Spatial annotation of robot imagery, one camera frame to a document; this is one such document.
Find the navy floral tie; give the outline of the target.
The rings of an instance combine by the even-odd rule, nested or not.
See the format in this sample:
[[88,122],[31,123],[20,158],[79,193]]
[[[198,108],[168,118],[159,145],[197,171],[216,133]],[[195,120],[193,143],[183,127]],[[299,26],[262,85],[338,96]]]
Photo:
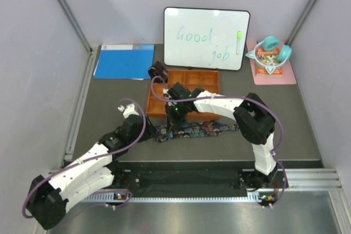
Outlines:
[[155,141],[164,142],[180,138],[205,138],[219,136],[222,132],[237,131],[236,123],[224,124],[212,120],[197,123],[184,123],[167,128],[165,125],[157,127]]

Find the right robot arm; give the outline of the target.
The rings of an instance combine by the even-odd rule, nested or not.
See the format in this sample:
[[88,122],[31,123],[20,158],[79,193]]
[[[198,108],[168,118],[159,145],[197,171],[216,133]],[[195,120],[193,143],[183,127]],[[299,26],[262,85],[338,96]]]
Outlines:
[[255,183],[263,188],[276,181],[277,162],[272,155],[275,121],[266,105],[255,94],[246,99],[229,98],[196,88],[190,91],[180,83],[163,90],[166,102],[167,125],[185,122],[191,112],[211,113],[234,120],[242,136],[252,144]]

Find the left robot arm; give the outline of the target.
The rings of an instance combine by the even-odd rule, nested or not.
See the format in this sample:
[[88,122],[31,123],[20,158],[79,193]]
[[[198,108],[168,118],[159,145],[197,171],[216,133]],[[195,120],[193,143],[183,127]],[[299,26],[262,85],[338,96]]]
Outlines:
[[155,133],[147,116],[129,115],[121,126],[103,135],[61,173],[48,181],[42,175],[34,178],[25,208],[44,230],[52,229],[71,208],[95,191],[121,187],[124,175],[117,158],[127,153],[133,142],[149,140]]

